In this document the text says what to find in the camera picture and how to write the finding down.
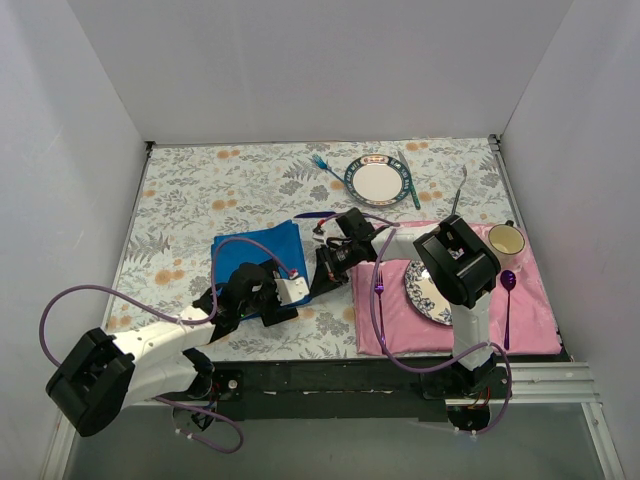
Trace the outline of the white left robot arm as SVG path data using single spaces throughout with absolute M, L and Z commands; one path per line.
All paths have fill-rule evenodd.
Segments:
M 272 326 L 296 317 L 309 293 L 298 273 L 277 273 L 276 264 L 243 263 L 208 289 L 174 322 L 108 334 L 86 332 L 61 362 L 46 392 L 83 437 L 106 428 L 124 408 L 164 394 L 215 398 L 220 382 L 202 347 L 233 332 L 248 316 Z

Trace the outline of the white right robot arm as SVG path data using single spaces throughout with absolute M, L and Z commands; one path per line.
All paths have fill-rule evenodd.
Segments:
M 373 263 L 373 281 L 381 280 L 386 261 L 420 262 L 449 302 L 452 357 L 435 367 L 411 368 L 400 360 L 395 365 L 419 375 L 428 398 L 471 398 L 489 390 L 502 352 L 489 333 L 490 297 L 501 267 L 483 240 L 457 215 L 428 227 L 403 227 L 388 220 L 374 227 L 371 215 L 357 208 L 332 218 L 344 238 L 326 240 L 316 249 L 311 297 L 345 284 L 349 270 L 363 262 Z

